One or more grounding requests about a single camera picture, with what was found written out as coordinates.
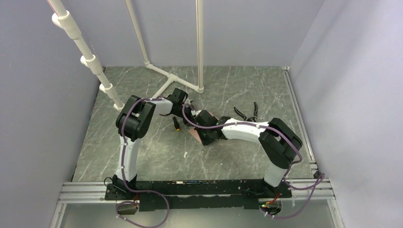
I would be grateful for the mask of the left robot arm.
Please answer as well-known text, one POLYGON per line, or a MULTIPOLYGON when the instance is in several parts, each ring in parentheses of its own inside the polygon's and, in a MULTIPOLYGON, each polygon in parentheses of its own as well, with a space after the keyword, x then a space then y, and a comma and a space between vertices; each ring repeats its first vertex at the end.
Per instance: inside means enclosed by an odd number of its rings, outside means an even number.
POLYGON ((152 118, 156 115, 173 116, 173 124, 177 131, 181 125, 178 118, 184 118, 182 106, 190 104, 188 94, 174 89, 168 97, 140 98, 132 95, 116 119, 116 127, 120 136, 119 164, 112 177, 112 184, 118 189, 122 198, 129 200, 136 195, 136 161, 141 139, 148 132, 152 118))

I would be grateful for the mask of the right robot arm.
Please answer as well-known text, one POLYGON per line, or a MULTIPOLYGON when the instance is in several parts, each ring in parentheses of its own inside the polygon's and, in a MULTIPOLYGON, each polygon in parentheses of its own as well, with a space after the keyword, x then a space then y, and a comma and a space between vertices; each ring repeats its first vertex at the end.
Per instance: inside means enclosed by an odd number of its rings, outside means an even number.
POLYGON ((269 165, 264 175, 262 192, 267 197, 274 197, 280 191, 280 183, 290 170, 299 153, 302 140, 279 118, 269 122, 240 121, 223 116, 217 119, 206 110, 200 111, 193 122, 203 145, 215 140, 244 140, 259 143, 269 158, 269 165))

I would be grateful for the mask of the pink envelope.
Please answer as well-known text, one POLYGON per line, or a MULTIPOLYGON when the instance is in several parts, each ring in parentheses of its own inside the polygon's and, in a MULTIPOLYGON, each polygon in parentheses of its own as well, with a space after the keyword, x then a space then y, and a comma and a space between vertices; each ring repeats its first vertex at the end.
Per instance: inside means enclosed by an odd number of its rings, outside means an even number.
MULTIPOLYGON (((210 114, 207 115, 199 115, 195 117, 195 123, 200 126, 215 126, 218 122, 218 119, 215 116, 211 116, 210 114)), ((200 141, 200 138, 196 132, 196 127, 193 128, 190 133, 200 141)))

